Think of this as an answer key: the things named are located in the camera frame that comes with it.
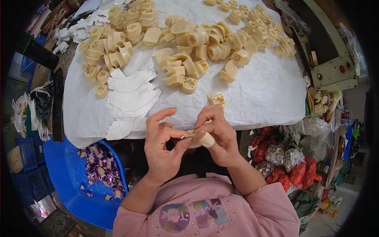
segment beige plastic part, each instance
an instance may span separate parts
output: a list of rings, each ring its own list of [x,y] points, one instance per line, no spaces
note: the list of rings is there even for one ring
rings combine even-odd
[[[108,44],[108,49],[110,51],[115,51],[116,50],[116,46],[114,45],[113,35],[108,34],[107,44]]]
[[[189,31],[190,31],[189,21],[178,22],[175,25],[171,26],[171,33],[173,34],[185,33]]]
[[[205,43],[203,34],[199,31],[191,31],[187,34],[188,46],[202,46]]]
[[[236,9],[236,10],[233,10],[231,13],[230,13],[230,16],[234,17],[234,19],[239,19],[241,20],[241,18],[243,17],[243,12]]]
[[[208,60],[208,53],[207,53],[208,45],[202,45],[196,47],[196,57],[200,58],[201,60]]]
[[[113,67],[113,65],[111,63],[109,55],[104,55],[104,61],[105,61],[105,64],[106,64],[108,70],[111,70],[111,68]]]
[[[157,27],[152,27],[146,31],[143,41],[145,43],[150,42],[155,44],[156,42],[158,42],[160,34],[161,29]]]
[[[243,11],[245,14],[247,14],[249,12],[249,8],[246,6],[246,5],[239,5],[238,8]]]
[[[97,84],[98,85],[104,85],[107,81],[107,79],[110,77],[111,75],[109,74],[109,72],[107,72],[106,70],[101,70],[98,74],[97,74]]]
[[[126,28],[126,31],[128,33],[128,36],[127,36],[128,39],[139,35],[142,31],[141,23],[136,22],[136,23],[128,25],[128,27]]]
[[[92,40],[89,38],[83,42],[80,43],[79,45],[79,53],[83,52],[83,50],[88,49],[88,47],[91,45]]]
[[[185,66],[171,67],[165,75],[170,77],[174,74],[185,75],[186,74],[186,67]]]
[[[130,42],[124,42],[123,45],[128,50],[129,54],[132,55],[133,54],[132,44]]]
[[[103,38],[106,34],[108,34],[108,31],[111,29],[111,25],[103,23],[101,26],[104,27],[104,30],[100,38]]]
[[[257,47],[254,39],[250,39],[250,40],[246,41],[246,45],[244,46],[244,48],[247,51],[251,52],[252,54],[256,53],[258,51],[258,47]]]
[[[220,47],[221,50],[220,59],[223,60],[226,58],[227,48],[222,44],[219,44],[218,47]]]
[[[161,43],[165,43],[165,42],[170,43],[174,39],[176,39],[176,35],[173,33],[168,33],[167,35],[165,35],[163,38],[160,39],[160,42]]]
[[[140,20],[141,21],[141,25],[143,27],[154,27],[156,24],[157,24],[157,19],[152,19],[152,20],[145,20],[145,19],[142,19]]]
[[[221,104],[223,107],[225,106],[225,98],[221,92],[216,94],[208,94],[207,97],[210,105]]]
[[[92,82],[92,83],[95,83],[96,82],[96,79],[97,79],[97,74],[100,72],[100,69],[101,69],[101,66],[96,64],[96,66],[94,65],[88,65],[85,69],[84,69],[84,76],[85,78]]]
[[[102,33],[104,31],[104,27],[102,26],[96,26],[95,28],[92,29],[91,31],[91,34],[89,35],[89,37],[95,41],[95,40],[99,40]]]
[[[221,49],[217,44],[212,44],[207,49],[208,56],[215,62],[221,57]]]
[[[224,28],[225,28],[225,34],[226,35],[229,35],[229,34],[231,34],[232,33],[232,30],[231,30],[231,28],[225,23],[225,21],[219,21],[216,25],[221,25],[221,26],[223,26]]]
[[[170,63],[173,63],[173,62],[177,61],[178,59],[179,58],[168,56],[164,60],[162,60],[160,62],[160,64],[158,64],[158,65],[161,66],[161,67],[164,67],[164,66],[169,65]]]
[[[182,60],[178,60],[178,61],[175,61],[173,63],[167,64],[166,66],[164,66],[163,68],[161,68],[161,70],[162,71],[168,71],[172,67],[180,67],[181,65],[182,65]]]
[[[202,77],[209,69],[209,65],[207,61],[204,61],[204,60],[197,61],[195,63],[195,67],[196,67],[195,75],[197,78]]]
[[[225,58],[227,58],[229,56],[229,54],[230,54],[230,46],[229,46],[229,44],[227,42],[223,42],[220,45],[222,45],[222,46],[224,46],[226,48]]]
[[[180,52],[180,51],[187,51],[187,52],[189,52],[189,53],[191,53],[192,52],[192,50],[193,50],[193,46],[176,46],[176,48],[178,49],[178,51]]]
[[[188,35],[182,35],[177,40],[176,43],[179,46],[188,46]]]
[[[139,9],[149,9],[155,6],[155,2],[153,0],[144,0],[143,3],[139,5]]]
[[[237,35],[232,35],[231,39],[232,39],[233,45],[234,45],[234,47],[236,49],[242,48],[242,46],[243,46],[242,42],[241,42],[240,38]]]
[[[321,114],[323,112],[323,105],[322,104],[315,105],[314,108],[315,108],[315,113]]]
[[[193,63],[191,57],[189,57],[183,61],[183,66],[185,66],[185,68],[186,68],[187,75],[195,75],[196,74],[195,64]]]
[[[167,16],[166,19],[164,20],[164,24],[167,25],[168,27],[171,27],[172,17],[173,15]]]
[[[225,42],[228,43],[230,49],[235,49],[234,44],[233,44],[233,41],[232,41],[232,37],[231,37],[231,36],[228,36],[228,37],[225,39]]]
[[[159,66],[161,66],[160,63],[165,58],[167,58],[168,56],[171,56],[171,55],[174,55],[174,50],[171,48],[164,48],[164,49],[160,49],[160,50],[154,52],[154,57],[157,60]]]
[[[127,20],[138,19],[140,17],[140,15],[141,15],[141,13],[137,9],[132,8],[126,12],[125,18]]]
[[[241,32],[236,32],[236,34],[235,34],[236,36],[238,36],[238,38],[240,39],[240,42],[241,42],[241,44],[242,44],[242,46],[244,46],[244,45],[246,45],[246,37],[245,37],[245,35],[243,34],[243,33],[241,33]]]
[[[173,57],[175,58],[178,58],[179,60],[186,60],[187,58],[191,58],[191,53],[187,52],[187,51],[181,51],[175,55],[173,55]]]
[[[241,32],[245,36],[246,40],[250,39],[250,35],[246,31],[244,31],[244,30],[237,30],[237,32]]]
[[[232,83],[236,80],[229,73],[227,73],[226,71],[223,71],[223,70],[220,70],[219,77],[220,77],[220,79],[223,79],[229,83]]]
[[[100,57],[103,56],[104,53],[102,53],[98,50],[94,50],[94,49],[87,49],[87,55],[88,55],[88,57],[91,57],[91,58],[100,59]]]
[[[109,88],[107,85],[98,85],[96,87],[96,95],[99,99],[104,99],[109,92]]]
[[[236,64],[234,63],[234,60],[230,60],[226,65],[225,65],[225,71],[231,76],[235,77],[237,73],[239,72]]]
[[[120,50],[121,56],[122,56],[123,60],[125,61],[125,63],[128,63],[132,56],[130,55],[127,48],[126,47],[123,47],[123,48],[119,47],[119,50]]]
[[[230,4],[231,6],[238,6],[238,3],[237,3],[236,0],[230,0],[230,1],[229,1],[229,4]]]
[[[168,86],[179,86],[184,82],[184,75],[174,74],[166,79],[163,79]]]
[[[209,41],[208,41],[208,44],[220,44],[220,36],[214,32],[211,32],[209,34]]]
[[[92,42],[91,45],[89,46],[89,49],[97,50],[97,51],[100,51],[101,53],[103,53],[104,52],[104,41],[106,41],[106,39],[100,39],[100,40],[96,40],[96,41]]]
[[[139,40],[142,40],[145,33],[141,32],[139,35],[129,38],[129,42],[133,44],[137,44]]]
[[[234,24],[239,24],[240,23],[240,19],[236,19],[236,18],[234,18],[232,15],[229,15],[228,16],[228,19],[232,22],[232,23],[234,23]]]
[[[184,82],[180,85],[180,91],[184,94],[191,95],[195,93],[197,88],[197,80],[189,77],[184,77]]]
[[[204,0],[204,3],[207,6],[214,6],[216,4],[216,0]]]
[[[221,2],[220,7],[223,11],[229,11],[230,10],[230,3]]]
[[[158,12],[155,8],[146,9],[141,13],[140,20],[153,20],[158,16]]]
[[[125,34],[124,32],[120,31],[120,32],[114,32],[113,33],[113,42],[114,42],[114,45],[117,46],[117,47],[121,47],[123,46],[122,43],[125,42]]]
[[[232,54],[232,59],[238,66],[242,67],[249,63],[250,54],[246,50],[240,49]]]
[[[173,15],[169,27],[175,25],[178,22],[179,22],[179,15],[177,15],[177,14]]]
[[[99,61],[99,58],[92,58],[92,57],[86,56],[86,64],[88,65],[96,65],[98,61]]]
[[[114,66],[115,68],[117,68],[120,65],[118,62],[116,53],[110,53],[109,54],[109,60],[112,64],[112,66]]]

